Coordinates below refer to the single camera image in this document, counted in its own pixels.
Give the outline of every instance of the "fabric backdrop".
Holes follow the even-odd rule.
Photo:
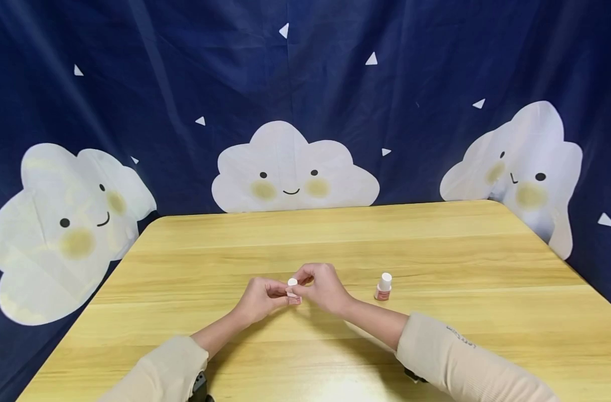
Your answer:
[[[0,0],[0,401],[158,216],[474,198],[611,301],[611,0]]]

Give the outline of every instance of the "white bottle cap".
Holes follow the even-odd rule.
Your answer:
[[[378,288],[382,292],[389,292],[392,289],[392,275],[388,272],[381,274],[381,280],[379,281]]]

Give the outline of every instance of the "cloud decoration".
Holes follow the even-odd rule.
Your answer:
[[[38,326],[89,299],[156,201],[133,169],[96,149],[74,156],[56,144],[35,145],[21,176],[23,189],[0,210],[0,308]]]
[[[475,140],[444,175],[440,194],[445,200],[498,200],[566,259],[572,250],[568,203],[582,159],[579,145],[564,141],[555,107],[534,102]]]
[[[249,143],[225,149],[211,192],[225,212],[368,206],[377,179],[339,142],[308,143],[292,124],[264,124]]]

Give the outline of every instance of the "beige long-sleeve shirt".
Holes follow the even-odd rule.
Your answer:
[[[186,402],[209,356],[177,336],[138,361],[100,402]],[[410,314],[397,359],[457,402],[559,402],[537,377],[476,346],[441,321]]]

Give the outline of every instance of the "nail polish bottle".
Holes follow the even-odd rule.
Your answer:
[[[295,286],[295,285],[297,285],[297,284],[299,284],[299,281],[297,281],[297,280],[296,280],[296,279],[294,279],[294,278],[290,278],[290,279],[287,281],[287,285],[288,285],[288,286]],[[296,301],[296,303],[297,303],[297,304],[301,304],[301,298],[300,298],[299,296],[297,296],[297,295],[294,295],[294,293],[292,293],[292,292],[287,292],[287,296],[288,296],[288,297],[294,297],[294,298],[295,298],[295,299],[294,299],[294,301]]]
[[[377,284],[377,291],[374,292],[374,298],[379,301],[390,299],[390,291],[392,290],[392,275],[388,272],[381,274],[381,280]]]

